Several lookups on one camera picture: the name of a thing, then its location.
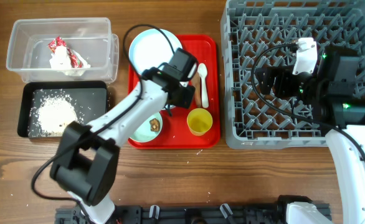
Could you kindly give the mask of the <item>brown food scrap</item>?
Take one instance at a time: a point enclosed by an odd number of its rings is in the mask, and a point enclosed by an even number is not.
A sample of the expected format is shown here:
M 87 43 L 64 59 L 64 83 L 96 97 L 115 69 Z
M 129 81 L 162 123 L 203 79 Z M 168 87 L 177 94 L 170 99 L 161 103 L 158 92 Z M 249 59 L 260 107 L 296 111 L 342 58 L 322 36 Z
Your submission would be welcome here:
M 150 123 L 150 126 L 151 126 L 150 127 L 150 130 L 152 132 L 159 132 L 160 131 L 160 129 L 161 129 L 161 123 L 160 123 L 160 121 L 158 119 L 153 118 L 153 119 L 151 119 L 149 121 L 149 123 Z

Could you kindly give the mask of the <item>red plastic tray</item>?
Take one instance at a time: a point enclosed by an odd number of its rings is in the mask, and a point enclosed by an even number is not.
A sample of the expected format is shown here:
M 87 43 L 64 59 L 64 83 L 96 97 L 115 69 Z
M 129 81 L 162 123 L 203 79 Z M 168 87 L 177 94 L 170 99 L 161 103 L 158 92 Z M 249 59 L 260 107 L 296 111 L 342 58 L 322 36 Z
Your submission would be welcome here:
M 187 125 L 187 116 L 196 108 L 191 103 L 189 109 L 173 108 L 172 115 L 167 111 L 160 111 L 163 127 L 160 134 L 149 142 L 136 142 L 132 139 L 128 143 L 138 149 L 205 149 L 216 145 L 220 139 L 220 106 L 219 106 L 219 72 L 217 64 L 217 46 L 212 38 L 204 34 L 178 35 L 183 49 L 193 54 L 200 63 L 207 67 L 207 94 L 209 97 L 208 112 L 212 115 L 213 124 L 208 132 L 202 136 L 193 135 Z

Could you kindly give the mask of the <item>light blue plate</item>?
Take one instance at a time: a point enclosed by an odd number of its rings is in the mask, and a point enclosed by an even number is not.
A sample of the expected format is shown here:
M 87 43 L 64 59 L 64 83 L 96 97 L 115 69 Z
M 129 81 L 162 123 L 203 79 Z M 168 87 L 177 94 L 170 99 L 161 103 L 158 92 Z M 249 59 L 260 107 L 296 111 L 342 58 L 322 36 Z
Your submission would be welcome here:
M 173 52 L 163 34 L 156 29 L 148 29 L 133 39 L 128 55 L 135 71 L 141 75 L 146 69 L 168 63 Z

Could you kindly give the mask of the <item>black waste tray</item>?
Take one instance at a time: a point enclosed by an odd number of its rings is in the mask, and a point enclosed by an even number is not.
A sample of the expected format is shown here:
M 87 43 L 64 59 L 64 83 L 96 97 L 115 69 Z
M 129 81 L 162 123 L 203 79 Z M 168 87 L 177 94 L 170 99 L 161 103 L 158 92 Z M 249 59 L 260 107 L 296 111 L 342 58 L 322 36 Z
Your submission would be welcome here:
M 107 85 L 102 81 L 28 83 L 23 89 L 17 125 L 17 134 L 22 138 L 29 138 L 27 135 L 27 127 L 32 104 L 32 94 L 34 90 L 38 89 L 64 89 L 68 93 L 71 93 L 72 98 L 77 100 L 77 105 L 83 113 L 82 125 L 99 118 L 108 109 Z

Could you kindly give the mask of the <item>grey dishwasher rack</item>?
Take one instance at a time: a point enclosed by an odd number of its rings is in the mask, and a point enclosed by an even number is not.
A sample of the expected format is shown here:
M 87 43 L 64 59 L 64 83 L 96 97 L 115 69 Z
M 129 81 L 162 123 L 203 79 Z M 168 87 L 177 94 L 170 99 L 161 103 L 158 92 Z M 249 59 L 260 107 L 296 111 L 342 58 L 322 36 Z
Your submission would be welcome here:
M 365 99 L 365 1 L 227 1 L 220 22 L 225 70 L 225 139 L 232 149 L 322 147 L 323 132 L 312 124 L 313 109 L 294 99 L 253 91 L 250 71 L 293 65 L 277 45 L 312 37 L 319 51 L 329 45 L 361 55 L 354 95 Z M 291 118 L 290 112 L 305 121 Z

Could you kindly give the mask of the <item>mint green bowl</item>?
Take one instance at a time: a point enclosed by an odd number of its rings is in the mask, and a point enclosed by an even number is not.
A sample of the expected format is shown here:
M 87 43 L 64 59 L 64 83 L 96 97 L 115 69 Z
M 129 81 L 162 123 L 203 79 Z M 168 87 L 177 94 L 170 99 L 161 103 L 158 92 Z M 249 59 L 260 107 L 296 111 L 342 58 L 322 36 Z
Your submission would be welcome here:
M 152 132 L 150 130 L 150 123 L 149 121 L 153 118 L 156 118 L 161 123 L 161 129 L 159 132 Z M 161 132 L 163 128 L 163 119 L 160 113 L 155 113 L 151 115 L 142 125 L 130 136 L 130 139 L 139 142 L 139 143 L 145 143 L 150 142 L 154 140 Z

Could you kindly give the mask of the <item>white rice pile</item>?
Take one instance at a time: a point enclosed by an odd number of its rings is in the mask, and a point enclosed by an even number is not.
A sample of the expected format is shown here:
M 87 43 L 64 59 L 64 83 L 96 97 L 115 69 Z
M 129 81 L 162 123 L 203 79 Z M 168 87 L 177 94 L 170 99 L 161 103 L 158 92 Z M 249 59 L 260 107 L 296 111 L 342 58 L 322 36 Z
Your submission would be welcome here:
M 59 137 L 72 122 L 83 123 L 77 100 L 64 89 L 38 89 L 32 94 L 27 135 L 29 138 Z

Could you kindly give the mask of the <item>yellow plastic cup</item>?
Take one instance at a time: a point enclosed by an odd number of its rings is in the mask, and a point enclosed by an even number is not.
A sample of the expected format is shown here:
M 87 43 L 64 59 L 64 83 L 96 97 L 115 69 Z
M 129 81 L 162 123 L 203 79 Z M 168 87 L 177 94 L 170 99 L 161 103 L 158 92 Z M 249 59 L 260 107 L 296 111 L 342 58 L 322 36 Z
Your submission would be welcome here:
M 193 135 L 202 136 L 211 129 L 213 118 L 208 110 L 195 108 L 187 116 L 187 125 Z

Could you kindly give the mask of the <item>clear plastic bin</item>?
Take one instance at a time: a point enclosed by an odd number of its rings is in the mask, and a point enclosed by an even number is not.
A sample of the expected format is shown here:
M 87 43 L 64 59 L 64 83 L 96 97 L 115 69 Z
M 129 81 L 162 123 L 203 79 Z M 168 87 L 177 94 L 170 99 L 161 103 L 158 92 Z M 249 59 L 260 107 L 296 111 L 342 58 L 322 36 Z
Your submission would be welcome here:
M 88 68 L 52 68 L 48 44 L 60 37 Z M 21 19 L 14 23 L 6 68 L 23 82 L 116 80 L 119 39 L 106 17 Z

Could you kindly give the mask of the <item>white plastic spoon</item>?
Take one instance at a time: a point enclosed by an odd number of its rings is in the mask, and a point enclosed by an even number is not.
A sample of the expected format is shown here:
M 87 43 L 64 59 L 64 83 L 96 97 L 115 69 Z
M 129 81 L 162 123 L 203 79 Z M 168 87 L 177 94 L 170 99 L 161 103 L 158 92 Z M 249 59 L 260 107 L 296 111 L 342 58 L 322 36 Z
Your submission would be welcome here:
M 198 66 L 198 74 L 201 79 L 201 100 L 202 100 L 202 107 L 208 108 L 209 107 L 209 99 L 207 94 L 207 85 L 206 85 L 206 77 L 207 77 L 207 67 L 204 63 L 200 63 Z

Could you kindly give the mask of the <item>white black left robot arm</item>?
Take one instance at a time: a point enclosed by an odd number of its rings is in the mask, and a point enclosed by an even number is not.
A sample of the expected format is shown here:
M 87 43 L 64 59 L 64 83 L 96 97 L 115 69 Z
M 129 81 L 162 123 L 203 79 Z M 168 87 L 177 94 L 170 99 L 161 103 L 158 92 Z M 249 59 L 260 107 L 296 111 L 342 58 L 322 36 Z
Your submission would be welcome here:
M 113 109 L 83 126 L 75 121 L 65 129 L 56 154 L 31 180 L 31 190 L 40 198 L 36 181 L 46 167 L 50 177 L 68 192 L 68 201 L 80 207 L 86 223 L 118 223 L 116 205 L 109 191 L 115 181 L 120 149 L 130 136 L 166 105 L 189 108 L 195 88 L 183 83 L 197 72 L 199 62 L 191 53 L 176 48 L 169 62 L 137 75 L 138 83 Z

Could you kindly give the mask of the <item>red white wrapper tissue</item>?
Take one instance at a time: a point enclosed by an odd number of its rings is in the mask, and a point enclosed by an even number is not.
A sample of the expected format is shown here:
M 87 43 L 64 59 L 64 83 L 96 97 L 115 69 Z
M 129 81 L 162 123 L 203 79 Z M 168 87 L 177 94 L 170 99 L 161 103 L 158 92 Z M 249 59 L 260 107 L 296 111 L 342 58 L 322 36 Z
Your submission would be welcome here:
M 91 65 L 76 51 L 67 46 L 60 37 L 48 44 L 52 58 L 49 60 L 51 69 L 61 71 L 66 76 L 80 77 L 85 71 L 78 68 L 90 68 Z

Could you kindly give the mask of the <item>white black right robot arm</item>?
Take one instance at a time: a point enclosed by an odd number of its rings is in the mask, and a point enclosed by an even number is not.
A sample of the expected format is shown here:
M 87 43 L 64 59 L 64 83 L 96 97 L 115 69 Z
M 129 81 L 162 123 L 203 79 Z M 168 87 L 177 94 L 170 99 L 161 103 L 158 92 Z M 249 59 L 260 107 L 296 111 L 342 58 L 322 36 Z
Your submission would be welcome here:
M 320 125 L 326 131 L 326 144 L 332 155 L 343 221 L 365 223 L 365 101 L 354 97 L 358 53 L 349 48 L 327 46 L 318 54 L 312 38 L 283 44 L 294 49 L 291 67 L 251 68 L 251 84 L 263 101 L 275 90 L 278 98 L 295 96 L 313 107 L 313 117 L 293 112 L 288 116 Z

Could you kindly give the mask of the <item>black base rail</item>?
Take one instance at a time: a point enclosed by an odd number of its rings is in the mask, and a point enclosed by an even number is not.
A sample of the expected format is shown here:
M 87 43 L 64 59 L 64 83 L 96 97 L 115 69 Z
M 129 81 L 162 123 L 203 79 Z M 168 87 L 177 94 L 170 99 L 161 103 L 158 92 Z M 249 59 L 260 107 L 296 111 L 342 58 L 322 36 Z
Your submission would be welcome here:
M 232 216 L 226 218 L 220 207 L 161 207 L 158 218 L 150 215 L 149 208 L 117 206 L 108 223 L 192 223 L 202 218 L 206 223 L 283 223 L 271 205 L 256 209 L 250 206 L 231 206 Z

